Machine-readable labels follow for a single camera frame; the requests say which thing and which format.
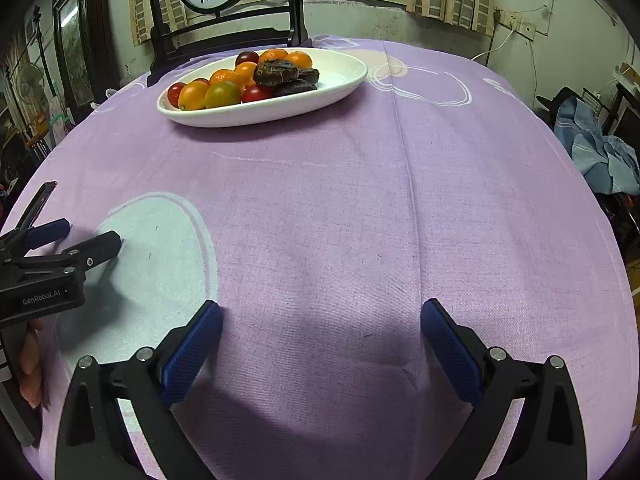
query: table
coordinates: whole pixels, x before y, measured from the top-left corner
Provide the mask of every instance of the table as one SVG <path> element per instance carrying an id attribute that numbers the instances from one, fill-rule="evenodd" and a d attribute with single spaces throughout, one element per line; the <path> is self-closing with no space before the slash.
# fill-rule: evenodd
<path id="1" fill-rule="evenodd" d="M 193 60 L 108 99 L 31 179 L 9 226 L 55 179 L 40 221 L 73 224 L 58 250 L 112 228 L 124 244 L 88 275 L 84 307 L 47 319 L 44 436 L 28 457 L 52 478 L 78 357 L 128 358 L 211 298 L 225 309 L 217 363 L 174 413 L 219 479 L 423 480 L 470 411 L 420 336 L 420 306 L 437 297 L 488 346 L 566 360 L 599 478 L 631 428 L 638 332 L 577 168 L 478 63 L 386 41 L 315 45 L 358 56 L 368 80 L 304 116 L 200 130 L 155 108 L 173 80 L 223 56 Z"/>

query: cherry tomato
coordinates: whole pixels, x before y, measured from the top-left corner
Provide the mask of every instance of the cherry tomato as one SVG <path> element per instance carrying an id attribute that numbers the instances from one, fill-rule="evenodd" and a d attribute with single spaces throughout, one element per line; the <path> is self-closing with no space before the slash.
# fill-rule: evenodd
<path id="1" fill-rule="evenodd" d="M 273 97 L 273 90 L 266 86 L 248 86 L 242 94 L 243 103 L 251 103 L 253 101 L 262 101 Z"/>
<path id="2" fill-rule="evenodd" d="M 182 111 L 202 110 L 205 108 L 204 97 L 209 90 L 209 83 L 196 79 L 180 90 L 178 108 Z"/>
<path id="3" fill-rule="evenodd" d="M 264 63 L 265 61 L 272 61 L 274 59 L 285 59 L 288 55 L 289 53 L 283 48 L 270 48 L 260 54 L 258 62 Z"/>
<path id="4" fill-rule="evenodd" d="M 313 61 L 311 61 L 309 54 L 305 52 L 291 52 L 285 59 L 292 62 L 298 68 L 311 68 L 313 66 Z"/>
<path id="5" fill-rule="evenodd" d="M 180 90 L 184 88 L 184 83 L 174 83 L 166 91 L 166 98 L 169 99 L 171 106 L 178 107 L 178 97 L 180 97 Z"/>
<path id="6" fill-rule="evenodd" d="M 243 85 L 251 86 L 248 83 L 254 78 L 255 67 L 257 67 L 257 65 L 251 61 L 245 61 L 244 63 L 240 63 L 236 66 L 234 72 L 242 77 Z"/>
<path id="7" fill-rule="evenodd" d="M 242 102 L 242 90 L 231 81 L 216 81 L 207 90 L 204 104 L 207 108 L 237 105 Z"/>
<path id="8" fill-rule="evenodd" d="M 238 85 L 238 88 L 242 89 L 244 87 L 245 79 L 244 76 L 240 75 L 238 72 L 234 72 L 233 70 L 229 70 L 228 68 L 221 68 L 220 70 L 216 70 L 213 74 L 211 74 L 211 78 L 209 79 L 209 84 L 215 83 L 216 81 L 231 81 Z"/>
<path id="9" fill-rule="evenodd" d="M 254 52 L 253 50 L 245 50 L 244 52 L 241 52 L 240 54 L 238 54 L 238 57 L 236 57 L 236 66 L 246 61 L 251 61 L 252 63 L 258 63 L 259 59 L 260 59 L 260 56 L 258 56 L 257 52 Z"/>

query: wooden door frame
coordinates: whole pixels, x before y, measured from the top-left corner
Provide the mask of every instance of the wooden door frame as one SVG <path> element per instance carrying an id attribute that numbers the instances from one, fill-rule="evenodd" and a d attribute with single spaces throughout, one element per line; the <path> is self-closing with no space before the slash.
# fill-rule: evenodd
<path id="1" fill-rule="evenodd" d="M 78 106 L 69 81 L 60 27 L 60 10 L 67 1 L 53 0 L 54 42 L 65 102 L 76 123 L 79 123 L 91 113 L 92 108 L 89 103 Z M 120 79 L 114 55 L 108 0 L 78 0 L 78 17 L 82 53 L 89 83 L 95 102 L 102 103 L 106 100 L 106 89 L 118 89 Z"/>

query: white cable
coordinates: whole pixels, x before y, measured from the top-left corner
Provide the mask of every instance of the white cable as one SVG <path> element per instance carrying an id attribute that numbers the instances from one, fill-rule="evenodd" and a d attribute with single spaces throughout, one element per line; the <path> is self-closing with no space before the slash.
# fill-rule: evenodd
<path id="1" fill-rule="evenodd" d="M 491 54 L 492 52 L 495 52 L 496 50 L 500 50 L 502 47 L 504 47 L 504 45 L 507 43 L 507 40 L 511 37 L 511 35 L 514 33 L 515 31 L 513 29 L 511 29 L 511 32 L 509 34 L 507 34 L 507 37 L 504 39 L 504 41 L 502 42 L 501 46 L 499 46 L 498 48 L 494 48 L 493 50 L 489 50 L 487 52 L 483 52 L 482 54 L 478 54 L 475 57 L 471 58 L 471 61 L 475 61 L 476 59 L 478 59 L 479 57 L 484 56 L 485 54 Z"/>
<path id="2" fill-rule="evenodd" d="M 554 10 L 554 1 L 555 0 L 551 0 L 551 13 L 553 13 Z M 535 9 L 529 9 L 529 10 L 504 10 L 504 12 L 510 12 L 511 14 L 524 14 L 526 12 L 536 12 L 537 10 L 542 10 L 545 7 L 548 7 L 547 3 L 542 4 L 539 7 L 536 7 Z"/>
<path id="3" fill-rule="evenodd" d="M 625 75 L 627 72 L 629 72 L 629 70 L 631 70 L 631 65 L 629 65 L 629 67 L 627 67 L 627 69 L 619 75 L 619 78 L 622 79 L 622 76 Z M 613 85 L 615 85 L 615 83 L 619 83 L 620 79 L 612 79 L 611 81 L 609 81 L 606 85 L 603 86 L 602 90 L 600 90 L 596 95 L 598 97 L 598 99 L 600 98 L 600 96 L 602 95 L 602 93 L 607 90 L 609 91 L 609 88 L 612 87 Z"/>

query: painted red fruit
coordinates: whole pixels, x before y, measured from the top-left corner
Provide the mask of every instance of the painted red fruit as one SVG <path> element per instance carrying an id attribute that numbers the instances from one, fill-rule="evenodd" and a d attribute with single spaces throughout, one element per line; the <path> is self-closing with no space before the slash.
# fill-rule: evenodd
<path id="1" fill-rule="evenodd" d="M 184 88 L 184 83 L 174 83 L 166 92 L 166 98 L 169 99 L 171 106 L 178 107 L 178 97 L 180 97 L 180 90 Z"/>

